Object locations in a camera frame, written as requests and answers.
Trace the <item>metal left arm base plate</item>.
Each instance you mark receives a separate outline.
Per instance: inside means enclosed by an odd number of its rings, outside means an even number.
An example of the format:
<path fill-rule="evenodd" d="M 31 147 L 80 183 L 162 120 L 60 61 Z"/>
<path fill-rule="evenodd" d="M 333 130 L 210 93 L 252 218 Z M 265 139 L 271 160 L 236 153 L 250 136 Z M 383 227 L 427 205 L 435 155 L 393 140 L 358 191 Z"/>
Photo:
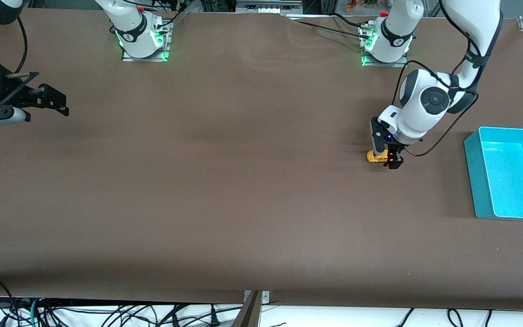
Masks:
<path fill-rule="evenodd" d="M 378 44 L 379 40 L 382 40 L 381 37 L 378 37 L 375 32 L 375 27 L 368 27 L 367 25 L 361 25 L 357 28 L 360 36 L 366 36 L 366 39 L 360 40 L 360 50 L 361 50 L 361 64 L 362 66 L 377 66 L 382 68 L 400 68 L 407 62 L 407 51 L 409 46 L 406 46 L 401 52 L 401 57 L 394 62 L 384 62 L 376 58 L 370 50 L 373 50 Z"/>

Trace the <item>brown table cover sheet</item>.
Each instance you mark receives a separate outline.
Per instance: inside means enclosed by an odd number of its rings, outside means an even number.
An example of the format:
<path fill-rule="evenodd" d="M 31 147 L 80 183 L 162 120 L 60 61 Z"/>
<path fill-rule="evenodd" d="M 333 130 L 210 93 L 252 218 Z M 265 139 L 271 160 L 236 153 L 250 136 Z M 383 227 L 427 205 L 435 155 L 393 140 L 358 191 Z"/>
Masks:
<path fill-rule="evenodd" d="M 99 10 L 25 9 L 70 114 L 0 127 L 0 280 L 19 297 L 523 310 L 523 222 L 474 215 L 464 140 L 523 128 L 523 31 L 425 157 L 370 164 L 399 69 L 272 14 L 191 13 L 123 62 Z"/>

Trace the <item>brown table support beam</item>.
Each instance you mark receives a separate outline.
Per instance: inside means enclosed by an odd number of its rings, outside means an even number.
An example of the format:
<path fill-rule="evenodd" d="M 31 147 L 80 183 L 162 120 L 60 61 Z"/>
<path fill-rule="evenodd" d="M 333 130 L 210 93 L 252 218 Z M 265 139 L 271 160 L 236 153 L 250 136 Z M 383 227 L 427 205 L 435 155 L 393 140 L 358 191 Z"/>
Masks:
<path fill-rule="evenodd" d="M 247 302 L 243 304 L 235 317 L 231 327 L 259 327 L 259 319 L 262 310 L 261 290 L 253 290 Z"/>

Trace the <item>small metal table bracket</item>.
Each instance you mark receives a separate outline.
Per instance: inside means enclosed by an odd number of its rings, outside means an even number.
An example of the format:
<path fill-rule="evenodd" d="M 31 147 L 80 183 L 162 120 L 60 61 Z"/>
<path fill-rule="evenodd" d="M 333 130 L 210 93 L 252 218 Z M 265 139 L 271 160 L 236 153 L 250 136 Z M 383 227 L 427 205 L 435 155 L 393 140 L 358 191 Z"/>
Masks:
<path fill-rule="evenodd" d="M 247 302 L 247 298 L 249 297 L 249 294 L 251 294 L 251 290 L 245 290 L 244 293 L 243 293 L 243 302 Z M 270 290 L 262 290 L 262 291 L 259 291 L 259 293 L 261 294 L 261 303 L 263 305 L 266 305 L 266 304 L 269 304 L 270 303 L 270 300 L 271 300 L 271 297 L 270 297 Z"/>

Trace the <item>grey power strip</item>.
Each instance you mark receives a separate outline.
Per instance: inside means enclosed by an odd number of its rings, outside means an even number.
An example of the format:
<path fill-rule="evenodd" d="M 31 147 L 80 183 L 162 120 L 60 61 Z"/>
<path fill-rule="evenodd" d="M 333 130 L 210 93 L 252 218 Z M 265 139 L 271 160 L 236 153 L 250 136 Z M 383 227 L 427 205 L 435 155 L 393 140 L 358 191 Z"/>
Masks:
<path fill-rule="evenodd" d="M 236 13 L 303 14 L 302 0 L 236 0 Z"/>

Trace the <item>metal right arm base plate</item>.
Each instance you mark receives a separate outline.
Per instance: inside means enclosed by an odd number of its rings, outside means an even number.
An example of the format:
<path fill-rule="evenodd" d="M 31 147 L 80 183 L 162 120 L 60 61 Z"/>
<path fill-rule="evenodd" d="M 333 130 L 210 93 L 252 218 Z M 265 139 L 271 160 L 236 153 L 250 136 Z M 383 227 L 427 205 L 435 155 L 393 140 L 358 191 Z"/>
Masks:
<path fill-rule="evenodd" d="M 168 25 L 157 29 L 157 31 L 151 32 L 151 41 L 149 42 L 148 49 L 154 50 L 154 52 L 146 57 L 134 57 L 129 54 L 122 41 L 119 41 L 119 45 L 122 49 L 122 61 L 128 62 L 167 62 L 170 56 L 171 43 L 173 36 L 173 25 Z"/>

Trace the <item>teal plastic storage bin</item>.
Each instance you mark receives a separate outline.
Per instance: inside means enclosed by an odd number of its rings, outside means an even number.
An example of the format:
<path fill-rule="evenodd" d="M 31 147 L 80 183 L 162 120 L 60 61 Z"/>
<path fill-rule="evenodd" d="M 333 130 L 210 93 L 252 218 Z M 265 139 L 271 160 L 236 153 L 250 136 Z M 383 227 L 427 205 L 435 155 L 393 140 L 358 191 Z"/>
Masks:
<path fill-rule="evenodd" d="M 523 129 L 480 127 L 464 150 L 475 216 L 523 221 Z"/>

